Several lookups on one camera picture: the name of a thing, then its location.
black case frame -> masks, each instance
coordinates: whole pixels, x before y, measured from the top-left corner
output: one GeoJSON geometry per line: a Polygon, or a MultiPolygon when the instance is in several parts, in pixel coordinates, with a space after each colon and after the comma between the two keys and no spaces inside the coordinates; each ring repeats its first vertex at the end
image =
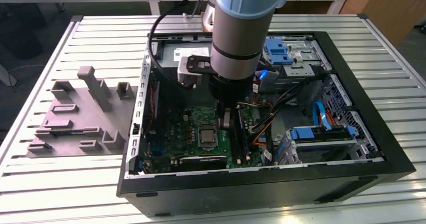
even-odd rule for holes
{"type": "MultiPolygon", "coordinates": [[[[192,35],[194,40],[199,36],[211,37],[210,33],[159,33],[154,37],[179,35],[192,35]]],[[[123,179],[123,153],[117,196],[126,198],[147,217],[341,201],[377,183],[393,181],[415,171],[327,33],[270,32],[268,35],[311,35],[316,40],[384,161],[123,179]]]]}

circuit board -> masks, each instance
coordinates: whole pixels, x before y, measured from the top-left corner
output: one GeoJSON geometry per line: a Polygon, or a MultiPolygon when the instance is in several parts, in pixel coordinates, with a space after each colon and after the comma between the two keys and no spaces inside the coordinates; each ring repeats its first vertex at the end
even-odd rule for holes
{"type": "MultiPolygon", "coordinates": [[[[243,125],[246,128],[254,123],[251,109],[244,107],[240,110],[243,125]]],[[[191,107],[183,110],[168,109],[166,111],[163,124],[163,140],[160,143],[151,143],[150,159],[155,173],[170,172],[170,165],[176,163],[180,157],[224,156],[226,168],[256,167],[262,165],[260,151],[250,153],[250,159],[240,164],[232,160],[228,131],[216,128],[216,114],[211,107],[191,107]],[[214,130],[215,145],[200,146],[200,130],[214,130]]]]}

aluminum table surface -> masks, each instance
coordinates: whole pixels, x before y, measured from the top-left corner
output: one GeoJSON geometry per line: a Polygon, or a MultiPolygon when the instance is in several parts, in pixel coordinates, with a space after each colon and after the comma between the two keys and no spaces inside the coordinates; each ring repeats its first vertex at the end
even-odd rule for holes
{"type": "MultiPolygon", "coordinates": [[[[79,66],[106,84],[138,82],[154,16],[87,16],[71,21],[0,147],[0,223],[424,223],[424,81],[368,20],[355,15],[276,15],[270,30],[327,31],[416,172],[340,203],[187,215],[148,220],[115,197],[120,156],[25,158],[54,80],[73,87],[79,66]]],[[[200,18],[167,16],[158,32],[199,32],[200,18]]]]}

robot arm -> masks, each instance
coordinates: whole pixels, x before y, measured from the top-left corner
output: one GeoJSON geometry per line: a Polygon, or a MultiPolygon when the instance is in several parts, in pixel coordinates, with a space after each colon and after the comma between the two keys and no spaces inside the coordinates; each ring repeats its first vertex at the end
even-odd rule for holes
{"type": "Polygon", "coordinates": [[[215,0],[208,84],[226,106],[242,100],[258,66],[275,7],[286,0],[215,0]]]}

motherboard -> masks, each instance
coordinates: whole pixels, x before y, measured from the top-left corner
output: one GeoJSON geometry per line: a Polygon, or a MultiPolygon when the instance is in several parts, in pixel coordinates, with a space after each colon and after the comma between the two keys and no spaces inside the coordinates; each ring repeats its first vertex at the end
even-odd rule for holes
{"type": "MultiPolygon", "coordinates": [[[[254,123],[251,108],[240,108],[244,131],[254,123]]],[[[248,158],[236,162],[232,158],[230,131],[219,130],[216,110],[212,107],[168,109],[164,115],[163,137],[148,143],[150,164],[154,173],[195,171],[204,168],[242,168],[262,166],[260,149],[252,148],[248,158]]]]}

